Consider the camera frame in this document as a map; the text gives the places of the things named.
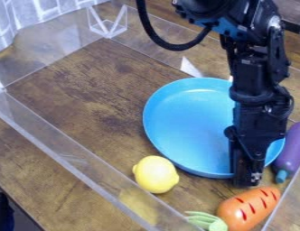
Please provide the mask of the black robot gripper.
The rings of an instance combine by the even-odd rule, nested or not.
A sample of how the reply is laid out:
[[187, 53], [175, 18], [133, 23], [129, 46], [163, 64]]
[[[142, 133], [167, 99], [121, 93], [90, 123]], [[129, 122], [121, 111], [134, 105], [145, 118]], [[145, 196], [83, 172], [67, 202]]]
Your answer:
[[293, 97], [288, 92], [250, 97], [230, 92], [234, 100], [231, 126], [225, 129], [231, 157], [231, 183], [237, 188], [258, 185], [272, 143], [285, 136]]

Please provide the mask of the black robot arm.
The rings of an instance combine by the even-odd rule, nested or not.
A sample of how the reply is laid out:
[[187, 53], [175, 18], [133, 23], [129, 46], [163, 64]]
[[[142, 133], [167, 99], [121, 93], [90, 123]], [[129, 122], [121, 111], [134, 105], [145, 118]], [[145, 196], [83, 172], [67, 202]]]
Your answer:
[[284, 49], [284, 23], [272, 0], [171, 0], [189, 23], [219, 34], [233, 77], [234, 101], [229, 138], [233, 185], [262, 179], [270, 144], [285, 136], [293, 97], [281, 82], [290, 62]]

